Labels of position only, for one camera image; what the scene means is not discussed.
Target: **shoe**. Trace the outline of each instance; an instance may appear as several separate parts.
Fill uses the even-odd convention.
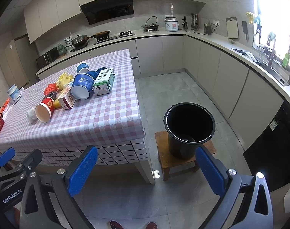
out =
[[[158,229],[158,226],[154,222],[149,222],[148,225],[146,226],[146,229]]]
[[[117,223],[115,220],[110,221],[110,226],[112,229],[123,229],[123,227]]]

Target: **wooden stool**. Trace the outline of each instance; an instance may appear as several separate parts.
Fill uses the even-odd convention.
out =
[[[195,156],[193,156],[191,159],[184,160],[184,159],[178,159],[171,155],[169,151],[169,145],[168,145],[168,133],[167,131],[160,131],[156,132],[154,134],[158,146],[158,156],[159,156],[159,162],[161,164],[161,168],[163,171],[163,180],[166,181],[169,176],[169,171],[171,167],[175,167],[178,165],[186,164],[189,162],[195,162],[195,167],[193,167],[193,171],[197,171],[199,169],[199,165],[196,162]],[[216,153],[216,149],[212,143],[211,140],[207,141],[203,144],[208,151],[211,154]]]

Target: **white countertop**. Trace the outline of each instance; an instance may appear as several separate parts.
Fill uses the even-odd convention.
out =
[[[137,38],[142,38],[142,37],[150,37],[150,36],[188,35],[188,36],[191,36],[195,39],[200,39],[200,40],[207,42],[213,46],[216,46],[217,48],[227,52],[230,55],[233,55],[234,57],[236,57],[236,58],[240,59],[241,61],[243,61],[244,63],[246,63],[251,69],[257,71],[260,75],[262,75],[262,77],[264,77],[267,81],[269,81],[284,96],[284,98],[290,104],[290,86],[283,87],[272,75],[270,75],[263,68],[261,68],[260,66],[258,66],[254,62],[252,62],[250,59],[248,59],[248,58],[242,56],[241,54],[237,53],[236,51],[234,51],[233,48],[254,52],[253,49],[250,49],[247,46],[245,46],[239,42],[236,42],[236,44],[230,44],[228,42],[227,37],[221,36],[221,35],[216,34],[216,33],[213,33],[212,35],[199,34],[199,33],[203,33],[203,31],[198,31],[198,33],[186,32],[186,31],[168,32],[168,31],[165,31],[164,28],[160,28],[158,32],[144,33],[143,30],[135,30],[132,32],[135,33],[135,35],[127,36],[127,37],[123,37],[123,38],[119,38],[119,39],[114,39],[111,41],[106,41],[106,42],[95,44],[95,45],[93,45],[93,44],[96,42],[96,40],[89,40],[89,44],[85,48],[82,48],[76,52],[68,52],[66,55],[56,59],[54,62],[52,62],[49,65],[40,69],[36,73],[36,75],[44,72],[45,70],[49,69],[50,67],[66,60],[66,59],[69,59],[73,56],[79,55],[83,52],[88,52],[92,49],[102,47],[104,45],[113,44],[115,42],[120,42],[120,41],[124,41],[124,40],[129,40],[129,39],[137,39]]]

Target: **red paper cup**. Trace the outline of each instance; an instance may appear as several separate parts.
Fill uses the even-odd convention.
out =
[[[50,97],[47,97],[36,106],[35,114],[38,120],[40,120],[43,123],[46,123],[51,119],[51,116],[55,110],[53,103],[54,100]]]

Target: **stool leg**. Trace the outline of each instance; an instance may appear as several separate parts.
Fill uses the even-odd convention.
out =
[[[200,167],[196,160],[194,162],[195,162],[195,167],[193,167],[193,172],[196,172]]]
[[[163,181],[167,181],[168,176],[169,176],[169,171],[170,171],[170,168],[163,169]]]

